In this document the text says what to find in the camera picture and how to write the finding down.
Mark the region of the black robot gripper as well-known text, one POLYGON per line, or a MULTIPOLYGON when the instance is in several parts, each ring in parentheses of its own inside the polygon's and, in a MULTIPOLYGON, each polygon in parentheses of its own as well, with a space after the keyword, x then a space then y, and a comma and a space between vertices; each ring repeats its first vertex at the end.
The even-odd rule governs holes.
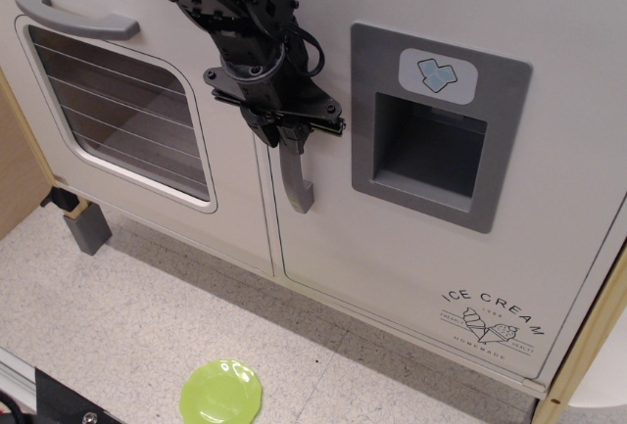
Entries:
POLYGON ((279 144, 280 133, 289 152, 301 156, 312 128, 338 136, 344 131, 339 102, 298 74, 285 58, 271 67, 222 61, 204 72, 204 80, 218 101, 240 107, 248 126, 270 148, 279 144), (280 118, 278 131, 275 122, 280 118))

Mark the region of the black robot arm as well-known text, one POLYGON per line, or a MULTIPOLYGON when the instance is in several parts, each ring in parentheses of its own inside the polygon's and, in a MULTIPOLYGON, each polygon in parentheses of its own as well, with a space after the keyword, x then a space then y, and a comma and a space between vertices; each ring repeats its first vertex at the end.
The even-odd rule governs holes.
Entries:
POLYGON ((297 0, 169 1, 217 47, 220 66, 204 75, 216 100, 239 108, 266 145, 302 154, 313 131, 343 133, 340 104, 313 81, 325 56, 309 66, 307 48, 319 43, 298 25, 297 0))

